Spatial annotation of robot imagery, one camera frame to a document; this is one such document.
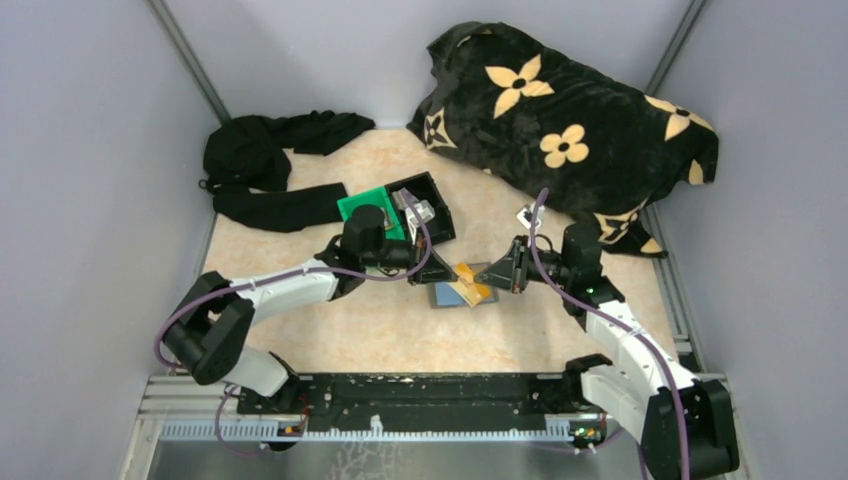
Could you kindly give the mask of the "green plastic bin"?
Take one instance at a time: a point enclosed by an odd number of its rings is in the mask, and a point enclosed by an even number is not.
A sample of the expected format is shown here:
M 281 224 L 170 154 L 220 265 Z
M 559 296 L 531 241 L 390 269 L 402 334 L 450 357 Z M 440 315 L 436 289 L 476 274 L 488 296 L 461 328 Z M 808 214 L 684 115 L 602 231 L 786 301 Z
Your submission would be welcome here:
M 399 220 L 395 204 L 384 186 L 337 201 L 337 207 L 343 221 L 348 220 L 354 210 L 363 205 L 373 205 L 381 209 L 384 215 L 384 230 L 387 239 L 407 240 L 407 235 Z

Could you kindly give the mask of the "gold VIP card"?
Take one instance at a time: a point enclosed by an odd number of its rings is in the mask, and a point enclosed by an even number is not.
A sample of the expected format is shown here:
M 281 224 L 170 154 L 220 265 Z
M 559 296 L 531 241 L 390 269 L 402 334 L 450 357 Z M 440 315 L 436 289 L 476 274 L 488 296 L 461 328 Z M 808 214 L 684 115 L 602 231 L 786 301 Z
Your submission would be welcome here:
M 456 280 L 450 282 L 450 288 L 469 307 L 495 300 L 494 291 L 491 287 L 476 283 L 474 280 L 476 271 L 466 263 L 459 263 L 453 267 Z

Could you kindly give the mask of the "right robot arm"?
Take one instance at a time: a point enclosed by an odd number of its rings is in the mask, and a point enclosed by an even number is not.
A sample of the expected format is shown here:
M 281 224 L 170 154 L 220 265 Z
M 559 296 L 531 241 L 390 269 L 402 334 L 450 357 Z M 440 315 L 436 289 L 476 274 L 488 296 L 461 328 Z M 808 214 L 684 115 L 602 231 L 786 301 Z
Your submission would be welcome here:
M 641 326 L 624 295 L 603 273 L 602 248 L 589 228 L 567 227 L 559 250 L 535 236 L 513 239 L 507 253 L 475 276 L 479 284 L 523 292 L 539 282 L 606 348 L 567 362 L 563 398 L 576 412 L 594 406 L 612 415 L 639 445 L 656 479 L 707 479 L 740 466 L 733 405 L 718 380 L 682 366 Z

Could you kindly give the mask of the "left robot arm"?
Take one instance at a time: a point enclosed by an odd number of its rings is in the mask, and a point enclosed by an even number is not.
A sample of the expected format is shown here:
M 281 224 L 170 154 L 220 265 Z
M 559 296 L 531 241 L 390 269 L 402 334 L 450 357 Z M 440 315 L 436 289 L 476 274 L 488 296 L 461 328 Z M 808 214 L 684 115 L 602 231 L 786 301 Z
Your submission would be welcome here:
M 414 239 L 389 239 L 383 212 L 362 205 L 324 250 L 298 266 L 241 280 L 216 271 L 201 275 L 157 334 L 157 358 L 168 350 L 171 366 L 184 368 L 199 385 L 234 384 L 258 394 L 277 414 L 292 411 L 300 399 L 298 376 L 277 355 L 247 346 L 251 328 L 290 310 L 341 299 L 366 281 L 457 280 L 435 252 L 424 220 L 413 225 Z

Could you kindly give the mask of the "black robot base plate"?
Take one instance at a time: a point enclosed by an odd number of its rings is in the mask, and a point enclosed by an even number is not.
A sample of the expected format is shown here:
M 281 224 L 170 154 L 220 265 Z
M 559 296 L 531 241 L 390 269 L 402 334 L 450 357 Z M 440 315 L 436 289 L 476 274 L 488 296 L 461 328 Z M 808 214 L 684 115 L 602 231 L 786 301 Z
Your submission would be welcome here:
M 310 433 L 531 433 L 600 441 L 611 422 L 563 373 L 311 373 L 263 397 L 237 396 L 243 415 L 294 415 Z

